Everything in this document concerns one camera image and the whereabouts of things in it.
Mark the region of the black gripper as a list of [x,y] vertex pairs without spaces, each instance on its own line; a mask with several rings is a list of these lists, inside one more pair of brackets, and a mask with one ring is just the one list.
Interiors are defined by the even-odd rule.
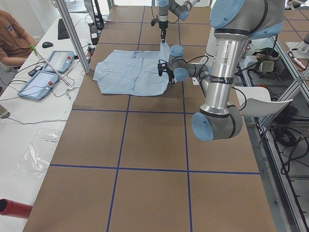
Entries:
[[168,76],[169,76],[169,84],[175,84],[176,83],[176,79],[174,77],[173,72],[168,72]]
[[166,30],[168,28],[168,21],[159,21],[159,28],[161,29],[161,40],[164,43],[166,41]]

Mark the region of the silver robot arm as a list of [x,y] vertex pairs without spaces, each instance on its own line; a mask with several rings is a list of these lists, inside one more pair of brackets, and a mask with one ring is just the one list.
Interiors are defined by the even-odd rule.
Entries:
[[216,39],[211,69],[186,63],[184,49],[174,45],[168,69],[177,81],[195,77],[206,95],[192,117],[192,129],[202,141],[232,138],[242,128],[237,107],[229,102],[236,67],[249,40],[278,35],[283,28],[283,0],[217,0],[210,14]]
[[169,12],[172,12],[178,19],[185,21],[189,16],[191,9],[199,2],[199,0],[186,0],[182,5],[179,5],[174,0],[159,0],[158,1],[158,18],[156,21],[159,23],[161,29],[161,40],[164,43],[166,40],[166,31],[169,25]]

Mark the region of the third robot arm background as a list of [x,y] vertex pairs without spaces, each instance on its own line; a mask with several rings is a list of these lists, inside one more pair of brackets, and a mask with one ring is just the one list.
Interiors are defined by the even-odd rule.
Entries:
[[286,42],[294,58],[309,59],[309,34],[301,42]]

